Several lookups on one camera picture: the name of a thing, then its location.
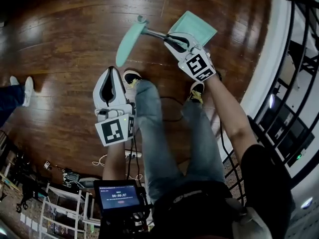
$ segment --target display screen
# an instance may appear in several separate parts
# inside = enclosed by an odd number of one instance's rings
[[[99,187],[103,209],[139,205],[139,199],[133,185]]]

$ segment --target white sneaker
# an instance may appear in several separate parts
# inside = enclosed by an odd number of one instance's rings
[[[31,76],[29,76],[24,85],[24,101],[23,106],[28,107],[30,105],[30,98],[33,92],[33,80]]]
[[[11,76],[10,77],[10,84],[11,84],[11,86],[19,85],[19,81],[17,80],[17,78],[15,76]]]

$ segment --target black shirt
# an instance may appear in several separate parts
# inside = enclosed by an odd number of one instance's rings
[[[284,238],[293,200],[288,181],[261,145],[250,146],[241,162],[247,198],[268,226],[273,239]],[[154,205],[152,233],[156,237],[192,238],[213,235],[232,239],[233,210],[225,198],[231,193],[224,183],[191,182],[161,197]]]

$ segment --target blue jeans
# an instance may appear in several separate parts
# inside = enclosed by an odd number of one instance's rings
[[[24,101],[24,86],[14,85],[0,88],[0,127],[6,122],[14,109]]]
[[[153,83],[137,83],[136,118],[142,134],[142,153],[149,196],[162,195],[190,181],[225,182],[224,167],[209,119],[200,103],[186,101],[182,115],[191,128],[191,159],[184,176],[172,156],[163,129],[161,102]]]

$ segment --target digital timer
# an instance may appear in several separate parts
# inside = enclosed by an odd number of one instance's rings
[[[114,194],[112,197],[126,197],[126,193],[123,194]]]

